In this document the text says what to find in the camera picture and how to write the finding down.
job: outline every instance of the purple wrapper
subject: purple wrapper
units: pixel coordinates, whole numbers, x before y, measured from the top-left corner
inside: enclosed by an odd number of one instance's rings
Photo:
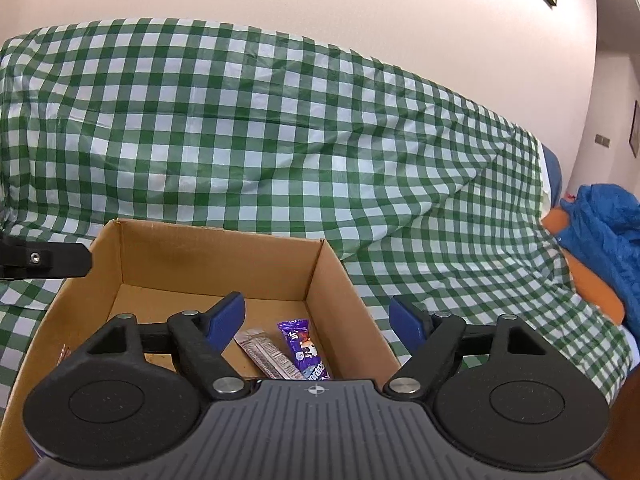
[[[309,337],[309,322],[306,319],[293,319],[278,323],[287,345],[293,355],[293,364],[308,381],[326,381],[330,379],[318,349]]]

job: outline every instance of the green checkered tablecloth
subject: green checkered tablecloth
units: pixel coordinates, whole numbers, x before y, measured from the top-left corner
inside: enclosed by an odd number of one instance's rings
[[[518,314],[609,400],[630,367],[539,226],[536,139],[356,52],[191,20],[36,30],[0,51],[0,158],[13,235],[89,242],[119,216],[324,237],[401,362],[393,294]],[[0,285],[0,406],[60,284]]]

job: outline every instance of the blue jacket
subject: blue jacket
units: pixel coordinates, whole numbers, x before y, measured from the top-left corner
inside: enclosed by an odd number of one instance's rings
[[[640,340],[640,203],[620,186],[594,184],[561,206],[571,225],[556,239],[615,291],[625,325]]]

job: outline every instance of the orange cushion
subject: orange cushion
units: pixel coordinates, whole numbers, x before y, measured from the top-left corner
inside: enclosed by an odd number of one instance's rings
[[[542,219],[542,227],[553,235],[569,227],[570,220],[567,212],[561,207],[555,207]]]
[[[569,215],[559,207],[553,208],[542,219],[542,225],[553,235],[569,227],[569,224]],[[569,265],[569,272],[574,279],[575,290],[578,294],[585,301],[596,304],[613,323],[622,324],[622,320],[625,318],[625,307],[613,289],[569,251],[562,249],[562,254]]]
[[[613,323],[622,324],[622,320],[625,319],[625,307],[613,289],[569,251],[562,249],[562,253],[569,264],[569,271],[578,294],[589,303],[595,303]]]

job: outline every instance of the snack wrapper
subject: snack wrapper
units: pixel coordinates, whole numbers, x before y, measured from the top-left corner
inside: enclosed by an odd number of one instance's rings
[[[264,330],[259,328],[241,330],[234,339],[267,377],[298,381],[305,379],[300,370],[278,350]]]
[[[329,373],[322,364],[318,349],[309,336],[307,319],[293,319],[278,323],[287,345],[293,355],[293,364],[308,381],[326,381]]]

